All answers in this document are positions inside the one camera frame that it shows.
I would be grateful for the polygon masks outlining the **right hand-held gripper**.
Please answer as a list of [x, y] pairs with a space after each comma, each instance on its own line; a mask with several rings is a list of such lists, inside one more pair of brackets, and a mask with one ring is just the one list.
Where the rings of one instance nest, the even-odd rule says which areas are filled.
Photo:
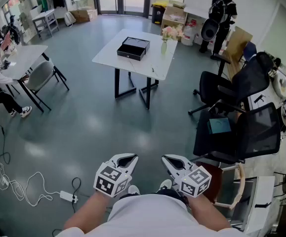
[[163, 155], [161, 161], [180, 194], [196, 198], [209, 188], [212, 175], [203, 166], [179, 155]]

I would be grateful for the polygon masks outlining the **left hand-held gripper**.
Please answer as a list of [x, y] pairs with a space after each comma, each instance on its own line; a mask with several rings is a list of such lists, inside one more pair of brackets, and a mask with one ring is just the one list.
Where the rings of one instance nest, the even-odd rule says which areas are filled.
[[93, 187], [95, 190], [114, 198], [122, 193], [132, 180], [132, 173], [139, 157], [133, 153], [114, 155], [103, 162], [96, 172]]

